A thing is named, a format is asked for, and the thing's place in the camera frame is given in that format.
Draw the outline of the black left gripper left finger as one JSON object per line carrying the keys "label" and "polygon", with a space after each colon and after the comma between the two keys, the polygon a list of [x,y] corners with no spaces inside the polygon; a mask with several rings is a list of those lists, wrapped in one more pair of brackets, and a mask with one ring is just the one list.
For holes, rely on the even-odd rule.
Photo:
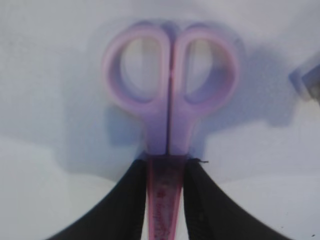
{"label": "black left gripper left finger", "polygon": [[140,240],[147,193],[147,163],[135,160],[89,212],[51,240]]}

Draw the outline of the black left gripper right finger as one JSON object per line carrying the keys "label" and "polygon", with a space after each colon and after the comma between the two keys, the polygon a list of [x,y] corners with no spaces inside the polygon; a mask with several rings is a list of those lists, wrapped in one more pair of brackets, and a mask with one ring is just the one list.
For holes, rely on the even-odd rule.
{"label": "black left gripper right finger", "polygon": [[187,160],[183,204],[191,240],[285,240],[234,202],[206,173],[201,160]]}

